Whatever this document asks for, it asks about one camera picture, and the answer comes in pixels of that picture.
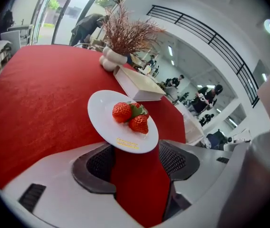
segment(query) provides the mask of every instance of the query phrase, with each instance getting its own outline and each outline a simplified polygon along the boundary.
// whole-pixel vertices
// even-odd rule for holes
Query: mesh grille
[[[159,144],[159,159],[168,176],[186,166],[186,159],[168,148],[165,143]]]
[[[110,182],[113,164],[112,147],[109,146],[103,151],[92,156],[87,161],[87,169],[92,175],[104,181]]]

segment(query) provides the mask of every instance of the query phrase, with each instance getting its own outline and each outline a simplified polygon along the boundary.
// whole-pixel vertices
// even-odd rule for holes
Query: dried plant
[[[106,10],[109,20],[103,25],[105,41],[114,52],[124,56],[140,51],[148,52],[153,44],[158,44],[157,34],[164,30],[150,19],[129,21],[129,13],[123,3],[118,4],[117,12]]]

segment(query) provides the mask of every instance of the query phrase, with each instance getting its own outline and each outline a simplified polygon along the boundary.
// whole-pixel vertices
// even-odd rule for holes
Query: tree
[[[57,10],[60,7],[60,3],[57,0],[49,0],[48,8],[51,10]]]
[[[95,3],[99,4],[103,8],[106,8],[113,5],[113,0],[95,0]]]

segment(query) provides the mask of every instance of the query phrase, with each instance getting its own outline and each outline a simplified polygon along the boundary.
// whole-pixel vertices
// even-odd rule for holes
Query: white vase
[[[114,52],[111,48],[105,47],[102,51],[103,55],[99,62],[106,71],[114,71],[116,66],[122,66],[126,63],[127,57]]]

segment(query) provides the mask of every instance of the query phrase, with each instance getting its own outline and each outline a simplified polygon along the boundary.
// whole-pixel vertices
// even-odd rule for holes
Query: white plate
[[[147,153],[158,143],[158,130],[153,119],[148,119],[148,134],[142,134],[133,132],[126,123],[117,123],[112,116],[115,104],[128,101],[135,102],[115,91],[97,91],[88,100],[89,119],[101,137],[116,148],[131,153]]]

